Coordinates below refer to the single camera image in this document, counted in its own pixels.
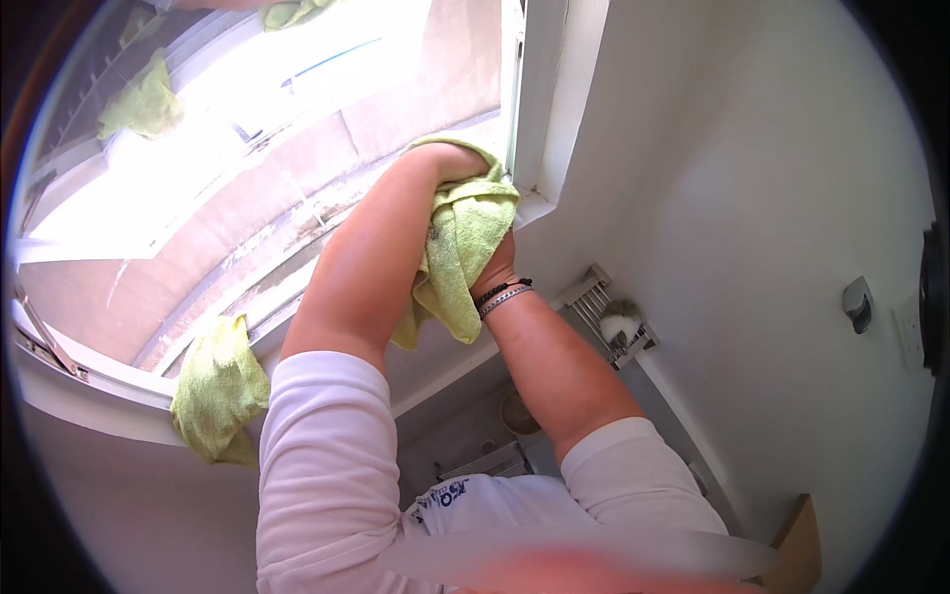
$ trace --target towel hanging on window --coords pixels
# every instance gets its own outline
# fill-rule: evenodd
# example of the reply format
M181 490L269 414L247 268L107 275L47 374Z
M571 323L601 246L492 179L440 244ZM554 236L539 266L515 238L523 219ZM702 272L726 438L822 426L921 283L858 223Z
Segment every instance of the towel hanging on window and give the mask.
M271 382L247 339L244 315L220 316L195 338L181 365L172 423L205 464L257 468L257 448L244 426L267 408Z

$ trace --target black beaded bracelet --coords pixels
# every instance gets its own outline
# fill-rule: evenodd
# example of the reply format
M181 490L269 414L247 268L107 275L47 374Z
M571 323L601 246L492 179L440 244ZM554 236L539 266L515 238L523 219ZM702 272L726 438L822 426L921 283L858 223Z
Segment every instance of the black beaded bracelet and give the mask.
M481 297L475 299L475 309L480 309L483 305L485 305L485 304L488 302L489 299L491 299L492 297L496 296L496 295L499 294L501 291L504 291L505 289L507 289L508 287L510 287L510 286L512 286L512 285L524 284L524 285L527 285L527 286L530 287L532 282L533 282L533 280L532 280L531 278L519 278L519 279L518 279L518 282L512 282L512 283L503 282L502 284L498 285L497 287L495 287L495 288L492 289L491 291L489 291L489 292L485 293L484 295L482 295Z

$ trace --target hand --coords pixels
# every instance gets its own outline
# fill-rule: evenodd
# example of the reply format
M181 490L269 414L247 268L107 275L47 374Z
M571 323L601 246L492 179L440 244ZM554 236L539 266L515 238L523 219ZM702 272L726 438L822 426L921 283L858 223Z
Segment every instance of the hand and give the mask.
M510 229L504 234L495 254L468 292L473 299L478 299L503 282L518 282L518 276L515 274L515 238Z
M451 143L428 143L416 146L408 155L425 155L438 170L439 182L457 182L488 173L488 163L470 148Z

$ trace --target green cloth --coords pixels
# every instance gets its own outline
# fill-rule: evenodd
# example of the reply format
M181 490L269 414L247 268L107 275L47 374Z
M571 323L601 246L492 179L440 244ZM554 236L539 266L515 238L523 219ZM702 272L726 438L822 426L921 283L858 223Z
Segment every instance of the green cloth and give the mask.
M514 185L502 182L502 163L480 147L433 137L409 148L425 143L467 146L482 155L490 169L483 176L443 183L435 192L426 252L412 283L412 299L391 339L409 350L416 348L422 322L433 316L465 344L478 338L482 321L468 288L498 249L521 200Z
M293 2L276 2L257 9L265 33L272 33L309 23L319 16L336 0L295 0Z
M109 98L99 114L99 139L125 128L147 139L160 138L184 117L184 105L172 92L164 49L152 54L122 89Z
M267 408L271 382L248 345L244 315L220 316L198 336L181 365L172 422L206 464L257 468L257 448L244 425Z

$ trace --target bracelet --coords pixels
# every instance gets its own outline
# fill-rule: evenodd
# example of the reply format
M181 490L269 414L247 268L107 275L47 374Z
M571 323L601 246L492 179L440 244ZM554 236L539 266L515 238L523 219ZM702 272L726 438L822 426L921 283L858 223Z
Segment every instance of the bracelet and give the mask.
M507 289L508 287L510 287L510 286L512 286L512 285L524 284L524 285L531 286L531 283L532 283L532 282L533 282L533 281L531 280L531 278L519 278L519 279L518 279L518 282L512 282L512 283L510 283L510 284L507 283L507 282L503 282L502 284L498 285L497 287L495 287L495 288L492 289L491 291L485 293L484 295L482 295L481 297L479 297L478 299L476 299L476 301L475 301L475 309L478 309L478 308L482 307L483 305L485 305L485 304L488 302L489 299L491 299L492 297L496 296L496 295L499 294L501 291L504 291L505 289Z
M511 291L508 291L508 292L505 293L504 295L495 297L495 300L492 301L491 303L489 303L489 304L488 304L488 307L484 308L484 309L478 314L479 319L485 319L485 316L488 315L488 312L490 312L491 310L495 309L496 307L498 307L498 306L501 305L502 303L508 301L509 299L511 299L512 297L514 297L515 295L517 295L518 293L524 293L525 291L534 291L534 287L532 287L532 286L529 285L529 284L525 284L525 285L522 285L522 286L518 287L517 289L512 289Z

